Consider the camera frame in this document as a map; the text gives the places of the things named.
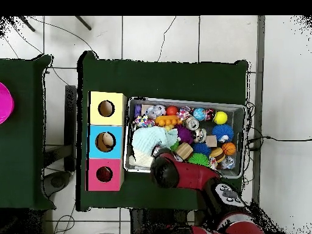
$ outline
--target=orange toy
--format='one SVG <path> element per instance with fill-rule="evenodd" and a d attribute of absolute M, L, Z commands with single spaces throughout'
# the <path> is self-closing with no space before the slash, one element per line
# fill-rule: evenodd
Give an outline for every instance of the orange toy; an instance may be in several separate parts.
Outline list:
<path fill-rule="evenodd" d="M 226 155 L 233 155 L 236 152 L 236 147 L 233 143 L 225 143 L 222 145 L 222 150 Z"/>
<path fill-rule="evenodd" d="M 181 119 L 179 119 L 175 115 L 171 116 L 158 116 L 155 118 L 155 123 L 158 124 L 158 126 L 170 126 L 170 125 L 176 125 L 176 124 L 182 124 Z"/>

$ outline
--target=dark green tabletop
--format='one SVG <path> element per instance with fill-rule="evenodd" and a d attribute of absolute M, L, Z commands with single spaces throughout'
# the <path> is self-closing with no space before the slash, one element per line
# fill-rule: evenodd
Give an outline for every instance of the dark green tabletop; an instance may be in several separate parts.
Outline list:
<path fill-rule="evenodd" d="M 85 51 L 78 61 L 78 136 L 77 201 L 82 210 L 88 207 L 133 207 L 198 209 L 197 191 L 161 189 L 153 185 L 149 175 L 125 172 L 120 191 L 85 191 L 87 153 L 87 96 L 89 91 L 123 93 L 186 101 L 244 105 L 248 63 L 157 63 L 131 60 L 98 60 Z M 228 180 L 241 188 L 241 179 Z"/>
<path fill-rule="evenodd" d="M 0 82 L 15 102 L 0 124 L 0 207 L 51 209 L 41 192 L 44 140 L 44 70 L 52 57 L 0 59 Z"/>

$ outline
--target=yellow box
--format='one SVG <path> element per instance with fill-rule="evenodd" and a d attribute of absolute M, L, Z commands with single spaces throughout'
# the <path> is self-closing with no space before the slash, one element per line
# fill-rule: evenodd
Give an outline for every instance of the yellow box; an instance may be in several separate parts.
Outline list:
<path fill-rule="evenodd" d="M 90 124 L 123 126 L 127 98 L 122 93 L 91 91 Z"/>

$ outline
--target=toy hamburger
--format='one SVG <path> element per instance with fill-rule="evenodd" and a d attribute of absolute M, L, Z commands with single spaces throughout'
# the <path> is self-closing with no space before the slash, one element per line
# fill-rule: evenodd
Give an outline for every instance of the toy hamburger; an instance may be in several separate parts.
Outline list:
<path fill-rule="evenodd" d="M 216 162 L 219 163 L 225 159 L 225 154 L 222 148 L 217 147 L 212 150 L 210 157 L 214 157 L 216 159 Z"/>

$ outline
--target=round hole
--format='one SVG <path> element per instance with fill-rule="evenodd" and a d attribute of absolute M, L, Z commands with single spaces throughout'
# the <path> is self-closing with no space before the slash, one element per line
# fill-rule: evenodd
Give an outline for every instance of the round hole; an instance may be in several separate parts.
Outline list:
<path fill-rule="evenodd" d="M 100 133 L 95 139 L 95 145 L 101 152 L 110 152 L 116 145 L 116 139 L 110 132 Z"/>
<path fill-rule="evenodd" d="M 113 177 L 113 171 L 109 167 L 100 167 L 96 171 L 96 177 L 101 182 L 108 182 Z"/>
<path fill-rule="evenodd" d="M 101 116 L 109 117 L 114 114 L 115 106 L 110 101 L 102 101 L 97 109 Z"/>

